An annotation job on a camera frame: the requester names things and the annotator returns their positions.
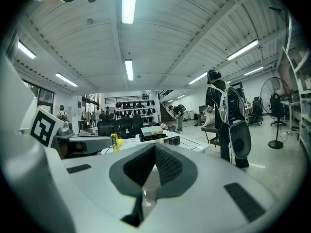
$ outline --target ceiling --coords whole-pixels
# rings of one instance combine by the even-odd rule
[[[237,80],[276,68],[285,26],[269,6],[282,8],[277,0],[136,0],[134,23],[122,24],[121,0],[32,1],[17,34],[36,57],[18,51],[15,67],[72,94],[196,89],[202,82],[188,83],[211,68]],[[226,60],[254,39],[259,49]],[[133,60],[133,81],[125,59]]]

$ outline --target black pants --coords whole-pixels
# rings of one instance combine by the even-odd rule
[[[229,153],[229,126],[227,124],[222,124],[218,131],[218,137],[220,142],[220,158],[230,162],[230,153]],[[248,160],[237,159],[235,158],[235,165],[237,167],[243,168],[248,166]]]

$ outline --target fluorescent light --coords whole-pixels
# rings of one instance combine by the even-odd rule
[[[241,48],[239,51],[235,52],[234,54],[227,57],[228,60],[232,60],[235,57],[239,56],[240,54],[244,53],[245,51],[251,49],[252,47],[258,45],[258,40],[254,40],[251,43],[247,44],[245,47]]]
[[[122,23],[133,24],[136,0],[122,0]]]
[[[75,84],[74,82],[71,82],[69,79],[65,78],[63,75],[61,75],[60,73],[56,73],[55,76],[57,76],[58,78],[66,81],[67,83],[73,85],[74,87],[77,87],[78,85]]]
[[[250,71],[250,72],[247,72],[247,73],[245,73],[244,75],[248,75],[248,74],[251,74],[251,73],[253,73],[253,72],[257,72],[257,71],[259,71],[259,70],[261,70],[261,69],[263,69],[263,67],[259,67],[259,68],[255,69],[255,70],[252,70],[252,71]]]
[[[197,82],[199,79],[205,77],[206,75],[207,75],[207,72],[203,73],[201,76],[199,76],[196,79],[192,80],[189,84],[193,84],[194,82]]]
[[[35,58],[35,54],[31,52],[24,44],[20,41],[18,42],[18,48],[22,50],[25,54],[27,54],[30,58]]]
[[[134,80],[133,79],[133,62],[132,60],[125,60],[125,67],[127,72],[127,78],[128,80]]]

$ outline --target fan base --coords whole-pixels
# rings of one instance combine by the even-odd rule
[[[268,146],[271,147],[272,149],[276,149],[276,150],[279,150],[283,147],[283,143],[280,142],[280,141],[270,141],[268,143]]]

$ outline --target floor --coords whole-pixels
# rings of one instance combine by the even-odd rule
[[[268,142],[275,140],[276,137],[276,124],[272,126],[270,124],[275,119],[269,116],[264,116],[263,119],[260,126],[252,125],[249,128],[252,137],[252,149],[248,156],[250,166],[245,172],[280,199],[304,175],[308,162],[305,151],[298,145],[296,136],[298,131],[291,131],[293,135],[283,134],[289,131],[289,122],[286,122],[286,126],[280,127],[279,131],[280,137],[278,139],[284,142],[284,147],[279,150],[270,148]],[[201,131],[201,126],[192,126],[194,123],[194,120],[184,122],[183,134],[207,142],[205,132]],[[298,123],[293,122],[293,126],[298,126]],[[207,133],[207,135],[209,139],[215,136],[214,133]],[[220,158],[220,147],[210,147],[212,151],[207,154]]]

